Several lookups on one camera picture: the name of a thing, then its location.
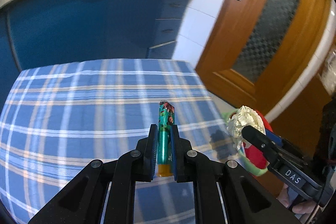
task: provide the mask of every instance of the lighter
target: lighter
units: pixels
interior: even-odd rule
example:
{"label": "lighter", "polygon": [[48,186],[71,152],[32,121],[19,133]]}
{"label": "lighter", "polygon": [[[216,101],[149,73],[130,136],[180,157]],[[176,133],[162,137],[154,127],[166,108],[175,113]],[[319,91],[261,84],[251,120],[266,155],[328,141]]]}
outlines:
{"label": "lighter", "polygon": [[159,137],[157,142],[158,176],[172,176],[171,172],[171,145],[170,126],[175,122],[174,107],[167,101],[161,101],[159,107]]}

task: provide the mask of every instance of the wooden door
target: wooden door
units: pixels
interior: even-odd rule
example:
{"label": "wooden door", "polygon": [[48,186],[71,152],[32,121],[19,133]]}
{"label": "wooden door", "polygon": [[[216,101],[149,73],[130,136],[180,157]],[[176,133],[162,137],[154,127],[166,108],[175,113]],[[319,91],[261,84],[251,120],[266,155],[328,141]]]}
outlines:
{"label": "wooden door", "polygon": [[311,59],[331,0],[225,0],[196,71],[209,91],[264,115]]}

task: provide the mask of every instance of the blue plaid fabric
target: blue plaid fabric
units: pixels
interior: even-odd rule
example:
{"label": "blue plaid fabric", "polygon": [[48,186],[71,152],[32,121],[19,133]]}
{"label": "blue plaid fabric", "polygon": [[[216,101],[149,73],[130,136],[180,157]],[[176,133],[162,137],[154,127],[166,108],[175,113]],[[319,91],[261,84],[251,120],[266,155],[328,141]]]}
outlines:
{"label": "blue plaid fabric", "polygon": [[[27,223],[91,160],[118,159],[175,106],[182,138],[212,160],[238,159],[198,75],[173,60],[95,60],[23,71],[0,117],[0,197]],[[134,222],[194,223],[193,188],[173,177],[137,183]]]}

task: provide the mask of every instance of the hand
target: hand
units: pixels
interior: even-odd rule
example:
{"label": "hand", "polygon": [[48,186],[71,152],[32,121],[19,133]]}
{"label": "hand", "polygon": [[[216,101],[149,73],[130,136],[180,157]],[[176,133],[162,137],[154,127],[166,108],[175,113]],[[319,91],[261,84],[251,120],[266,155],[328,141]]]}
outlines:
{"label": "hand", "polygon": [[[282,190],[278,196],[278,200],[286,208],[289,207],[289,196],[287,193],[287,188],[288,188],[288,185],[283,184]],[[305,215],[300,218],[300,221],[301,222],[303,221],[302,223],[304,223],[308,219],[310,213],[314,210],[315,205],[316,203],[313,200],[305,201],[298,205],[293,206],[292,211],[295,214]]]}

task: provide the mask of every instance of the drawer handle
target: drawer handle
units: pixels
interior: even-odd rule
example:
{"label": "drawer handle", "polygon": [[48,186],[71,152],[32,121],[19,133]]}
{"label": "drawer handle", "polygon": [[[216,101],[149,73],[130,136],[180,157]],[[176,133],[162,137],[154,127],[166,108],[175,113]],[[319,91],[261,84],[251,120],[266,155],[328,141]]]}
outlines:
{"label": "drawer handle", "polygon": [[163,33],[172,33],[174,30],[173,29],[167,29],[167,30],[163,30],[161,32]]}
{"label": "drawer handle", "polygon": [[170,3],[169,6],[170,6],[170,7],[181,7],[181,5],[179,5],[179,4],[175,4],[175,3]]}

